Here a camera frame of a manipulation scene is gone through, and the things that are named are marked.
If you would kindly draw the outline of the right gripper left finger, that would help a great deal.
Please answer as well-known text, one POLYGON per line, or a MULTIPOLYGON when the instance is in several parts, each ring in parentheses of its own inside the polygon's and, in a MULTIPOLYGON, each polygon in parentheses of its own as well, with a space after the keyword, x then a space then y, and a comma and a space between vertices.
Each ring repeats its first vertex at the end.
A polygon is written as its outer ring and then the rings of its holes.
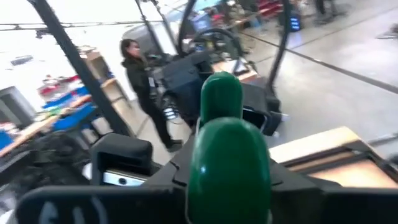
POLYGON ((190 136, 166 165, 146 180, 146 185, 179 185, 186 187, 190 177, 194 137, 190 136))

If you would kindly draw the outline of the wooden workbench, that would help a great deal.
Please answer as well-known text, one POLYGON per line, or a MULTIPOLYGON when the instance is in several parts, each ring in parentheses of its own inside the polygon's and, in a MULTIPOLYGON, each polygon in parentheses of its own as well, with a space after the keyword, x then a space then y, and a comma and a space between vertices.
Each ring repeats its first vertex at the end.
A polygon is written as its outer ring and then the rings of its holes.
MULTIPOLYGON (((111 103, 114 104, 119 100, 123 100, 129 106, 129 100, 126 97, 126 94, 124 93, 123 89, 119 86, 119 83, 116 78, 110 78, 100 85, 102 90, 107 90, 111 86, 117 88, 119 92, 119 98, 112 98, 111 103)), ((24 142, 28 141, 39 132, 44 131, 47 128, 51 127, 53 123, 55 123, 57 120, 60 119, 61 115, 71 112, 72 109, 77 108, 78 106, 90 100, 92 100, 90 94, 79 96, 74 100, 72 100, 72 102, 66 108, 61 109, 59 114, 48 116, 44 120, 34 122, 33 124, 29 125, 27 128, 23 129, 22 131, 19 131, 19 135, 13 140, 12 143, 0 149, 0 157, 5 156, 7 153, 11 152, 13 149, 17 148, 24 142)))

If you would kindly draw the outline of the wooden shelf unit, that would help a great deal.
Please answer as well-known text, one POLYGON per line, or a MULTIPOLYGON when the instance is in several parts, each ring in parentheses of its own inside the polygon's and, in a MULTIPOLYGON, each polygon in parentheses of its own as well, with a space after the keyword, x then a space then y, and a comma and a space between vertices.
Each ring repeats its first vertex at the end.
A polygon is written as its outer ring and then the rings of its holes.
POLYGON ((83 45, 78 48, 80 57, 86 63, 104 94, 113 105, 120 104, 132 108, 127 95, 113 75, 104 57, 96 47, 83 45))

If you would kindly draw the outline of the person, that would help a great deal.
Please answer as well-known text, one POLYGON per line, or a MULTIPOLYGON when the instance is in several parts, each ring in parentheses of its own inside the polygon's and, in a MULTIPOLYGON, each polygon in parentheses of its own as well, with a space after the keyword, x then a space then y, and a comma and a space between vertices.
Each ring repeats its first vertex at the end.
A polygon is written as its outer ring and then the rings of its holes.
POLYGON ((146 72, 146 65, 141 56, 140 46, 136 40, 120 41, 120 51, 123 56, 121 65, 126 69, 127 79, 137 95, 139 106, 153 121, 160 140, 169 152, 182 148, 181 139, 172 139, 167 129, 167 120, 162 110, 151 99, 151 85, 146 72))

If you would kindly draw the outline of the red storage tray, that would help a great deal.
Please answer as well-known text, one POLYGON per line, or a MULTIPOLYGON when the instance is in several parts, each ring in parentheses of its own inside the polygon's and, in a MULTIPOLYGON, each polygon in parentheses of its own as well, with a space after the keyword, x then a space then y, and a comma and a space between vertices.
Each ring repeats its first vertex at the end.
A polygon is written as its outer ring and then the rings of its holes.
POLYGON ((51 75, 46 75, 42 80, 42 85, 38 87, 37 91, 40 95, 46 96, 59 91, 59 89, 63 87, 68 87, 75 83, 81 83, 81 79, 78 75, 70 77, 53 77, 51 75))

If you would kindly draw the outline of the grey cabinet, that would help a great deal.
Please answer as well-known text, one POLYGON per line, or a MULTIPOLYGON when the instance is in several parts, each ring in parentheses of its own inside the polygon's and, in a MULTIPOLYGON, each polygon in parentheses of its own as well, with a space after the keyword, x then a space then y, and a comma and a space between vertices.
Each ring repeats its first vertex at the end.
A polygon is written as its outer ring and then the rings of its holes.
POLYGON ((24 129, 34 122, 36 110, 14 86, 0 90, 0 123, 24 129))

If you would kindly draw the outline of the black rig upright post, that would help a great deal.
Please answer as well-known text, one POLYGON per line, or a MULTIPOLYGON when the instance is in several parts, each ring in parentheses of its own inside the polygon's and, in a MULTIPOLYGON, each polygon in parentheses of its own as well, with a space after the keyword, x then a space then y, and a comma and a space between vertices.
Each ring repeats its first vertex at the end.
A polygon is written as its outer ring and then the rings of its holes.
POLYGON ((282 57, 284 56, 284 52, 286 50, 287 46, 287 40, 289 37, 290 33, 290 14, 291 14, 291 8, 290 8, 290 1, 289 0, 281 0, 282 5, 283 5, 283 12, 282 12, 282 18, 283 18, 283 30, 282 30, 282 37, 280 40, 280 44, 278 46, 278 51, 275 56, 274 62, 271 66, 269 78, 267 81, 267 88, 271 91, 271 93, 275 94, 274 90, 274 82, 277 78, 278 72, 279 72, 279 67, 282 62, 282 57))
POLYGON ((99 81, 93 76, 91 70, 88 68, 84 60, 80 57, 79 51, 73 44, 61 25, 59 19, 53 12, 52 8, 46 0, 27 0, 36 10, 40 18, 43 20, 47 29, 53 35, 54 39, 63 50, 70 64, 77 72, 91 94, 92 100, 102 112, 103 116, 109 123, 111 129, 117 133, 125 136, 133 136, 134 133, 125 121, 120 117, 119 113, 114 109, 110 100, 105 95, 99 81))

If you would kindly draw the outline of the blue storage bin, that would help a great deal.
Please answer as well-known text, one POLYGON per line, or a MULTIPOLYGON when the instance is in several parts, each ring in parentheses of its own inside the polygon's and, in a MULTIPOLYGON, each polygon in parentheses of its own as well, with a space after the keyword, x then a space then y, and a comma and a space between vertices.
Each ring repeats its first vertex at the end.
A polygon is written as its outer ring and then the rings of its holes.
POLYGON ((4 130, 0 130, 0 151, 13 143, 13 138, 4 130))
POLYGON ((76 88, 76 89, 70 91, 69 93, 64 94, 63 96, 61 96, 55 100, 50 100, 49 102, 47 102, 46 104, 44 104, 42 106, 42 109, 47 109, 47 108, 51 108, 54 106, 62 105, 68 101, 71 101, 74 96, 85 96, 88 94, 89 94, 89 91, 86 89, 85 86, 79 87, 79 88, 76 88))
POLYGON ((76 108, 71 114, 61 117, 53 124, 53 130, 66 130, 77 125, 81 120, 86 118, 91 112, 94 112, 96 106, 92 103, 85 103, 76 108))

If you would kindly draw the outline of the black aluminium table frame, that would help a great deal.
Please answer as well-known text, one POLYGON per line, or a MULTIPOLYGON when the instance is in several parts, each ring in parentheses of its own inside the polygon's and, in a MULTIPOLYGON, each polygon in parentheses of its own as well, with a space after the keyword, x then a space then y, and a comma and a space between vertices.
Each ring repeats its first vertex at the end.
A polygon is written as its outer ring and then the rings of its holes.
POLYGON ((398 189, 398 169, 349 129, 339 128, 269 149, 278 171, 321 187, 398 189))

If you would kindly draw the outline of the black equipment cart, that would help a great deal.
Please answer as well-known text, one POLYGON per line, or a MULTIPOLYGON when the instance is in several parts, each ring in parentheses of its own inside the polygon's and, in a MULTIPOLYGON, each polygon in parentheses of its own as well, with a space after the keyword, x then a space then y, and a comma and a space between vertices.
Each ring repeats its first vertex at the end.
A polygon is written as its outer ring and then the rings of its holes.
MULTIPOLYGON (((190 128, 200 115, 200 92, 204 81, 214 73, 207 52, 192 53, 170 62, 162 69, 164 96, 175 103, 180 117, 190 128)), ((243 88, 243 119, 257 126, 266 136, 273 136, 283 120, 280 100, 260 77, 254 63, 241 59, 238 78, 243 88)))

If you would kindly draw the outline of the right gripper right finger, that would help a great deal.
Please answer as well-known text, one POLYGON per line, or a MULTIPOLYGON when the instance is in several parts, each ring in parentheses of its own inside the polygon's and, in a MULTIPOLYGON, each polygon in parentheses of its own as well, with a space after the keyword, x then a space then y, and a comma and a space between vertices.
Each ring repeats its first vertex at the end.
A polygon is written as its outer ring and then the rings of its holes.
POLYGON ((273 190, 308 190, 314 188, 314 183, 296 172, 270 159, 271 183, 273 190))

